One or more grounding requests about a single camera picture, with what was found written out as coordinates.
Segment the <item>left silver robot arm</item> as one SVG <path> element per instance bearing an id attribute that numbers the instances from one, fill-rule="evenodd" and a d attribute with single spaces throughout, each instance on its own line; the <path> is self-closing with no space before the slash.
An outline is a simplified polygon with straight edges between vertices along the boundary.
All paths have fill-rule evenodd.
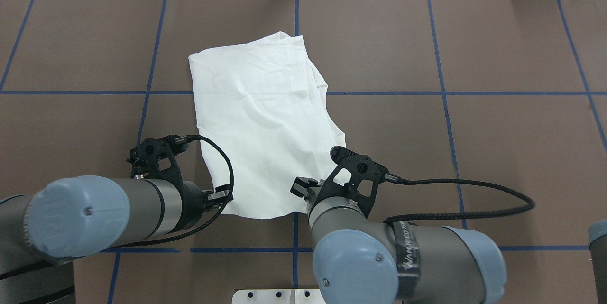
<path id="1" fill-rule="evenodd" d="M 74 304 L 74 264 L 110 248 L 184 239 L 221 213 L 232 185 L 84 175 L 1 200 L 1 302 Z"/>

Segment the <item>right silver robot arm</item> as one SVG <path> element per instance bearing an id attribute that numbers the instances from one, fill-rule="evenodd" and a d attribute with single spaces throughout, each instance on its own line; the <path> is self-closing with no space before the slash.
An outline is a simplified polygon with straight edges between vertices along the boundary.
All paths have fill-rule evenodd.
<path id="1" fill-rule="evenodd" d="M 313 272 L 328 304 L 495 304 L 503 297 L 507 269 L 501 250 L 487 235 L 450 226 L 420 227 L 416 220 L 483 219 L 519 214 L 534 202 L 502 185 L 468 179 L 412 181 L 403 185 L 465 184 L 500 190 L 524 205 L 491 212 L 408 214 L 370 222 L 370 199 L 357 183 L 296 178 L 291 193 L 308 205 Z"/>

